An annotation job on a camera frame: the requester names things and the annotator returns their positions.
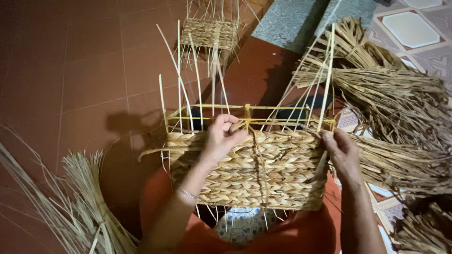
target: red tile floor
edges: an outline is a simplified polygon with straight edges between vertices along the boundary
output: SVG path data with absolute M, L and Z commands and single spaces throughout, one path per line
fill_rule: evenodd
M 102 171 L 104 196 L 139 234 L 138 194 L 160 158 L 147 156 L 139 164 L 137 156 L 164 137 L 159 74 L 166 107 L 177 106 L 177 75 L 155 24 L 174 45 L 186 0 L 7 0 L 0 16 L 0 122 L 58 175 L 64 175 L 61 158 L 69 150 L 111 147 Z M 251 12 L 241 16 L 254 20 Z M 199 64 L 207 78 L 206 63 Z M 182 77 L 195 102 L 191 86 L 197 84 L 190 82 L 196 76 L 186 69 Z M 3 129 L 0 141 L 43 182 L 24 145 Z M 3 168 L 0 182 L 0 253 L 61 253 L 47 226 L 30 217 L 39 216 Z

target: silver bracelet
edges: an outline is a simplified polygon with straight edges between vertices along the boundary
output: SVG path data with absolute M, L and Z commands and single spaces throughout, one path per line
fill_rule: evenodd
M 192 198 L 194 198 L 194 199 L 197 199 L 198 197 L 199 197 L 199 195 L 198 196 L 195 196 L 195 195 L 193 195 L 193 194 L 190 194 L 190 193 L 188 193 L 188 192 L 186 192 L 184 189 L 182 189 L 182 187 L 180 187 L 179 186 L 179 189 L 180 189 L 180 192 L 182 192 L 182 194 L 185 194 L 185 195 L 187 195 L 187 196 L 189 196 L 189 197 L 192 197 Z

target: braided weave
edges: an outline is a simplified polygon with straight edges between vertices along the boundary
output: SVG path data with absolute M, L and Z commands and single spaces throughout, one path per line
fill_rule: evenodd
M 181 44 L 191 45 L 189 33 L 193 45 L 197 47 L 213 47 L 217 39 L 218 48 L 231 50 L 235 42 L 235 25 L 232 22 L 187 19 L 180 37 Z
M 314 177 L 323 153 L 319 138 L 304 131 L 255 131 L 255 134 L 264 169 L 259 166 L 254 138 L 248 135 L 209 173 L 197 203 L 285 210 L 320 209 L 326 175 L 320 179 Z M 196 163 L 205 135 L 205 132 L 194 135 L 168 133 L 167 146 L 172 148 L 171 174 L 176 184 Z

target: patterned tile floor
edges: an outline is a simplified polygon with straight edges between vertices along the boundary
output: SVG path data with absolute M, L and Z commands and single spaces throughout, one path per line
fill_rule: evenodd
M 369 40 L 399 56 L 406 64 L 422 72 L 442 77 L 452 89 L 452 2 L 398 0 L 391 7 L 379 6 L 367 30 Z M 345 112 L 338 127 L 353 130 L 358 120 Z M 394 217 L 402 217 L 402 208 L 388 191 L 367 185 L 375 217 L 388 253 L 392 250 Z

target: woven basket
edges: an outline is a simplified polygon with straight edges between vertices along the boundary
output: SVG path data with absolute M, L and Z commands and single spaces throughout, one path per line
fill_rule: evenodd
M 253 135 L 248 135 L 210 172 L 197 203 L 319 210 L 328 165 L 316 172 L 324 151 L 319 147 L 320 139 L 316 134 L 304 131 L 255 131 L 255 134 L 256 140 Z M 168 134 L 171 175 L 175 184 L 196 162 L 205 135 L 205 132 Z M 259 144 L 264 170 L 256 143 Z
M 232 22 L 187 19 L 180 37 L 180 43 L 191 45 L 188 34 L 192 35 L 193 45 L 198 47 L 214 47 L 218 40 L 218 48 L 231 50 L 235 42 L 235 25 Z

